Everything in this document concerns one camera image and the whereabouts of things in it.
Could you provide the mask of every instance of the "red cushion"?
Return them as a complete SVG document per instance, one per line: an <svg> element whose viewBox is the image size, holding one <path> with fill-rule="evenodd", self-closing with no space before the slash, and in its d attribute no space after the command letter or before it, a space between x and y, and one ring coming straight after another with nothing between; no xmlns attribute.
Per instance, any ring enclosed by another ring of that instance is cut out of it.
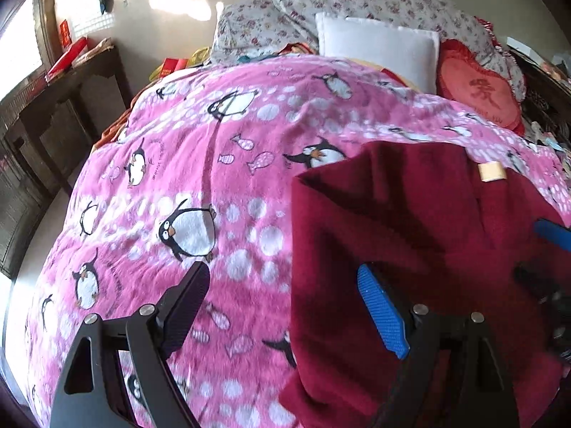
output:
<svg viewBox="0 0 571 428"><path fill-rule="evenodd" d="M521 123L520 105L509 82L484 69L458 40L440 45L438 91L440 96L470 106L501 127L514 130Z"/></svg>

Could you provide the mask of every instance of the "red garment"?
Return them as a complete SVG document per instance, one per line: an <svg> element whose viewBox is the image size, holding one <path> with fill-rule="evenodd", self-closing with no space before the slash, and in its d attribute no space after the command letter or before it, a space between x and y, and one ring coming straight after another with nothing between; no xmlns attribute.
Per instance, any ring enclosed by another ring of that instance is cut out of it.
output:
<svg viewBox="0 0 571 428"><path fill-rule="evenodd" d="M413 304L484 314L521 426L530 427L556 394L562 366L544 350L546 324L512 269L539 256L563 275L571 261L533 233L541 217L562 223L525 177L507 170L506 180L483 183L477 164L450 144L370 143L296 177L290 338L298 371L281 403L305 428L364 428L384 402L399 361L356 285L358 266L379 261Z"/></svg>

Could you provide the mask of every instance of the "blue textured pad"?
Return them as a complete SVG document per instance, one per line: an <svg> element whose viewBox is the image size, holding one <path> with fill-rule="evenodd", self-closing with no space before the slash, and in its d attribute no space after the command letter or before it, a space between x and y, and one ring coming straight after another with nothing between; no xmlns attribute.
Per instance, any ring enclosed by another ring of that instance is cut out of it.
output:
<svg viewBox="0 0 571 428"><path fill-rule="evenodd" d="M410 350L404 320L366 265L357 271L357 287L385 347L399 359L404 359Z"/></svg>
<svg viewBox="0 0 571 428"><path fill-rule="evenodd" d="M541 238L551 241L561 249L571 251L571 231L567 228L546 219L539 219L533 224L533 229Z"/></svg>

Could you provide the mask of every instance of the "wall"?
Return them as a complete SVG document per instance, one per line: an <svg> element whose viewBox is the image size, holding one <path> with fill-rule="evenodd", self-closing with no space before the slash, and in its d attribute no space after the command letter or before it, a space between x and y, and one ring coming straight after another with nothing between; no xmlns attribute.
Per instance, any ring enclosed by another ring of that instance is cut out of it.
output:
<svg viewBox="0 0 571 428"><path fill-rule="evenodd" d="M58 22L67 19L72 35L86 32L96 41L116 39L133 92L165 57L189 57L210 45L216 27L216 4L238 0L114 0L101 16L97 0L55 0ZM500 39L512 36L544 56L569 50L569 42L541 0L453 0L470 14L496 24ZM119 116L121 100L112 81L96 79L84 96L101 129ZM101 101L104 94L106 101Z"/></svg>

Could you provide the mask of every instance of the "pink blanket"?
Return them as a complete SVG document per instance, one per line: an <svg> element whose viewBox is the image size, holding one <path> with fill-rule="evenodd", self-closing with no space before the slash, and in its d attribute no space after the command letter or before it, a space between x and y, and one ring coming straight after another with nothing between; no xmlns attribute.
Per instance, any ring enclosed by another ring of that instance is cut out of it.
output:
<svg viewBox="0 0 571 428"><path fill-rule="evenodd" d="M376 139L452 143L479 163L501 161L571 223L550 150L370 68L290 55L179 71L141 95L119 143L88 159L39 277L26 343L27 395L41 425L84 316L129 315L200 259L211 288L169 360L191 410L205 428L296 426L278 403L295 366L290 180ZM152 426L122 361L139 423Z"/></svg>

